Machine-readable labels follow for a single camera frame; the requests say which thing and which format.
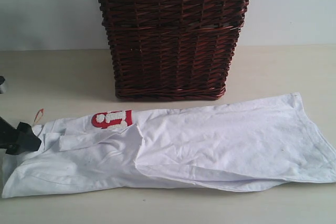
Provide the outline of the white t-shirt red lettering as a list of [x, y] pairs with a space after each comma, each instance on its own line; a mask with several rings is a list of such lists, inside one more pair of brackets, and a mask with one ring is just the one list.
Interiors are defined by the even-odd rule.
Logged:
[[3, 160], [3, 198], [119, 187], [263, 191], [335, 182], [335, 149], [300, 94], [188, 109], [108, 111], [33, 127]]

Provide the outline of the dark brown wicker basket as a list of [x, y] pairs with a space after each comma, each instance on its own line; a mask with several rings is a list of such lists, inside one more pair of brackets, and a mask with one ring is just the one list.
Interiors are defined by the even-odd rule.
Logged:
[[98, 0], [122, 100], [217, 100], [249, 0]]

